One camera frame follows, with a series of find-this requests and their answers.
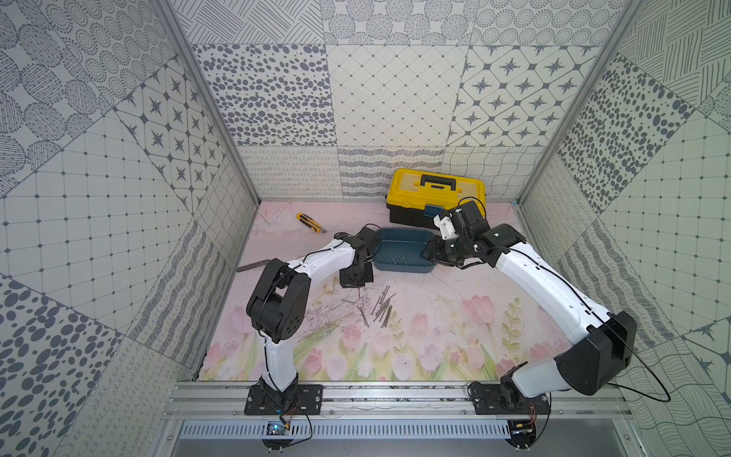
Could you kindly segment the steel nail pile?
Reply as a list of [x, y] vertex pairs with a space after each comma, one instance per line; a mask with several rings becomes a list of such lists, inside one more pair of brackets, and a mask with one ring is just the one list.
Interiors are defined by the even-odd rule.
[[388, 305], [391, 305], [391, 300], [395, 296], [394, 293], [390, 292], [390, 286], [386, 286], [381, 294], [379, 295], [376, 304], [371, 312], [375, 322], [381, 322], [381, 315]]
[[382, 315], [381, 315], [381, 317], [382, 317], [382, 319], [381, 319], [382, 328], [386, 328], [388, 326], [388, 320], [389, 320], [389, 317], [390, 317], [390, 314], [391, 314], [392, 309], [393, 309], [393, 306], [392, 305], [388, 305], [385, 308], [384, 312], [382, 313]]
[[369, 325], [369, 320], [367, 320], [367, 316], [365, 315], [365, 312], [364, 312], [363, 308], [362, 308], [362, 307], [360, 307], [360, 306], [359, 306], [359, 307], [357, 307], [357, 308], [358, 308], [358, 310], [359, 310], [359, 312], [360, 312], [360, 314], [361, 314], [361, 316], [362, 316], [362, 318], [363, 318], [363, 321], [364, 321], [364, 323], [365, 323], [365, 326], [366, 326], [367, 328], [369, 328], [369, 327], [370, 327], [370, 325]]

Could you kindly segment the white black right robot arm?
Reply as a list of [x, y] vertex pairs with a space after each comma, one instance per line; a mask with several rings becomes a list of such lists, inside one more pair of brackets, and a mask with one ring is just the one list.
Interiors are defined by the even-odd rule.
[[565, 390], [590, 396], [630, 365], [634, 318], [611, 312], [573, 287], [515, 228], [491, 226], [473, 200], [443, 209], [433, 224], [438, 234], [424, 249], [424, 259], [460, 270], [487, 265], [502, 272], [540, 305], [569, 342], [565, 352], [504, 375], [501, 389], [506, 400]]

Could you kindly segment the steel nail pile right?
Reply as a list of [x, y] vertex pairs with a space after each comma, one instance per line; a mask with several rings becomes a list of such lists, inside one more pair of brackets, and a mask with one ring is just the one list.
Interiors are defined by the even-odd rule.
[[384, 312], [382, 313], [382, 315], [381, 315], [381, 317], [382, 317], [382, 319], [381, 319], [382, 328], [386, 328], [388, 326], [388, 320], [389, 320], [389, 317], [390, 317], [390, 314], [391, 314], [392, 309], [393, 309], [393, 306], [392, 305], [388, 305], [385, 308]]

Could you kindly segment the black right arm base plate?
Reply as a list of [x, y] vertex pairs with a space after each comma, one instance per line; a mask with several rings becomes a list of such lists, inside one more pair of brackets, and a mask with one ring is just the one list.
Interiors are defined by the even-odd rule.
[[527, 398], [515, 388], [499, 384], [472, 382], [466, 389], [477, 415], [548, 415], [545, 395]]

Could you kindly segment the steel nail pile left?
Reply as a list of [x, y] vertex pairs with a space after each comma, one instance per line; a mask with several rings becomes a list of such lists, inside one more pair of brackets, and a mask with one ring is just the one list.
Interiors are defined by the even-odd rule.
[[367, 320], [367, 316], [365, 315], [365, 312], [364, 312], [363, 308], [362, 308], [362, 307], [360, 307], [360, 306], [359, 306], [359, 307], [357, 307], [357, 308], [358, 308], [358, 310], [359, 310], [359, 312], [360, 312], [360, 314], [361, 314], [361, 316], [362, 316], [362, 318], [363, 318], [363, 321], [364, 321], [364, 323], [365, 323], [365, 326], [366, 326], [367, 328], [369, 328], [369, 327], [370, 327], [370, 325], [369, 325], [369, 320]]

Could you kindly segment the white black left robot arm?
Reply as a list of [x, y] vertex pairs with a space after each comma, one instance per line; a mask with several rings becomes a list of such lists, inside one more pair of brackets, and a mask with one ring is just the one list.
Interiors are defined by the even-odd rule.
[[246, 312], [264, 349], [263, 392], [280, 409], [296, 402], [298, 373], [290, 339], [304, 321], [310, 287], [334, 274], [343, 289], [365, 287], [373, 281], [379, 243], [379, 228], [365, 225], [355, 235], [337, 232], [325, 247], [300, 258], [266, 264]]

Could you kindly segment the yellow black toolbox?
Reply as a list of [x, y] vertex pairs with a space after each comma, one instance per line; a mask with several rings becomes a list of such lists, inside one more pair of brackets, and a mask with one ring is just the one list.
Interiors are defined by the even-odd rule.
[[468, 201], [480, 201], [485, 215], [482, 181], [416, 169], [395, 171], [386, 195], [390, 222], [431, 230], [436, 229], [435, 216]]

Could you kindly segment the yellow black utility knife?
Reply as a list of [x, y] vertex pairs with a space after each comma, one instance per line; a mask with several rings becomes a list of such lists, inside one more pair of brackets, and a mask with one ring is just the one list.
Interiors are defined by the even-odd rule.
[[322, 225], [320, 225], [314, 219], [312, 219], [311, 217], [309, 217], [308, 215], [306, 215], [304, 213], [297, 213], [296, 219], [300, 223], [305, 225], [308, 229], [313, 230], [314, 232], [317, 232], [317, 233], [326, 233], [327, 232], [327, 230]]

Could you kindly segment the teal plastic storage box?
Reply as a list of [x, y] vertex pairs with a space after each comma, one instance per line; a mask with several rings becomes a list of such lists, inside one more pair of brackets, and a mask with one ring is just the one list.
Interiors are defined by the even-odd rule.
[[377, 230], [377, 253], [373, 266], [382, 272], [430, 273], [435, 263], [422, 257], [434, 234], [420, 228], [381, 228]]

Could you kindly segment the steel nail pile middle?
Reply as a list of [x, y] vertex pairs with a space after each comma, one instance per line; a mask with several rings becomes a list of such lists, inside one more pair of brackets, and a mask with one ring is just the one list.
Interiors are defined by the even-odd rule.
[[391, 300], [395, 296], [394, 293], [390, 292], [390, 286], [386, 286], [381, 294], [379, 295], [376, 304], [371, 312], [375, 322], [381, 322], [381, 315], [388, 305], [391, 305]]

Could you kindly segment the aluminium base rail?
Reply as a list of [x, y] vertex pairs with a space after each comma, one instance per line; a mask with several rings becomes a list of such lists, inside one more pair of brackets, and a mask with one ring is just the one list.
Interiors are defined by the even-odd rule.
[[[466, 382], [323, 382], [313, 397], [318, 409], [299, 407], [316, 420], [335, 419], [528, 419], [528, 408], [509, 412], [501, 407], [481, 407], [468, 395]], [[165, 405], [165, 419], [239, 419], [248, 411], [262, 413], [265, 400], [252, 396], [251, 382], [180, 382]], [[631, 411], [618, 388], [603, 388], [594, 396], [574, 390], [541, 397], [535, 407], [540, 418], [630, 419]]]

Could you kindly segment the dark metal hex key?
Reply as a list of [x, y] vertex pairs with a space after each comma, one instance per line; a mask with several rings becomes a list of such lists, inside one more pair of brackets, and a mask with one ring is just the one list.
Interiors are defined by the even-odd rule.
[[260, 260], [260, 261], [254, 262], [254, 263], [250, 263], [250, 264], [246, 264], [244, 266], [240, 266], [240, 267], [236, 268], [235, 271], [237, 273], [239, 273], [239, 272], [247, 272], [248, 270], [254, 270], [255, 268], [264, 267], [269, 262], [270, 262], [270, 259]]

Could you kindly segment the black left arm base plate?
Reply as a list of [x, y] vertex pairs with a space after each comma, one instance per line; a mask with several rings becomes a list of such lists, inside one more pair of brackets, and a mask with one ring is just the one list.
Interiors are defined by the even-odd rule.
[[323, 385], [296, 384], [279, 392], [264, 381], [260, 381], [249, 388], [245, 415], [285, 415], [291, 411], [296, 414], [319, 415], [323, 393]]

